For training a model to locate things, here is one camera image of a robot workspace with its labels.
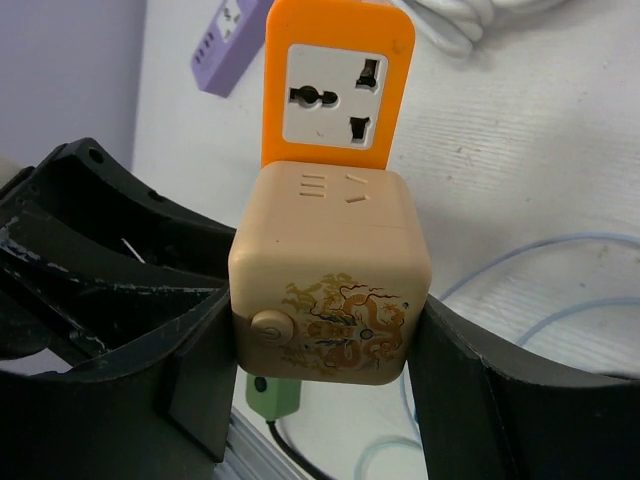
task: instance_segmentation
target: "round switch button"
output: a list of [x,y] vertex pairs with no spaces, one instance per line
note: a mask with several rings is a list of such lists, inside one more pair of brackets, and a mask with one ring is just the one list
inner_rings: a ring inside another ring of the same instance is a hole
[[263,345],[278,347],[293,337],[293,320],[278,310],[264,310],[251,320],[251,332]]

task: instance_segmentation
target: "universal outlet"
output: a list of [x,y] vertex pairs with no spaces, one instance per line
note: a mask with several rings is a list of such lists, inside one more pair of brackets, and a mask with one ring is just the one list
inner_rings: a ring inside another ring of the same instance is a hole
[[229,282],[248,373],[375,385],[402,371],[431,262],[399,175],[280,161],[258,176]]
[[387,58],[379,54],[291,45],[284,139],[307,145],[370,148],[387,67]]
[[228,97],[265,39],[273,0],[225,0],[191,58],[202,91]]

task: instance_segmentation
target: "gold dragon print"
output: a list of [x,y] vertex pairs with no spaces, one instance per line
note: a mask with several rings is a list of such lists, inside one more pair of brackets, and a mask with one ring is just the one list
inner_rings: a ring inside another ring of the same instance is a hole
[[325,275],[301,289],[286,287],[282,303],[293,307],[300,337],[283,346],[282,360],[332,375],[341,370],[376,370],[402,345],[404,310],[397,295],[362,285],[347,274]]

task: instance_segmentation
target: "orange plastic frame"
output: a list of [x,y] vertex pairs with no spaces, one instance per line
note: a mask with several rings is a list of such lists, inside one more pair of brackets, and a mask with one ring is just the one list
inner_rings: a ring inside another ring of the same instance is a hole
[[[385,87],[370,148],[306,145],[284,140],[287,56],[293,44],[387,57]],[[411,20],[385,0],[276,0],[266,29],[262,166],[288,160],[385,169],[414,44]]]

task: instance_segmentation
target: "purple power strip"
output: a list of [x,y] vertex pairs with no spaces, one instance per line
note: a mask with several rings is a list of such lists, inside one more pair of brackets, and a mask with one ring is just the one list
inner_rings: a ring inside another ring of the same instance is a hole
[[224,0],[191,57],[198,88],[228,97],[264,45],[274,0]]

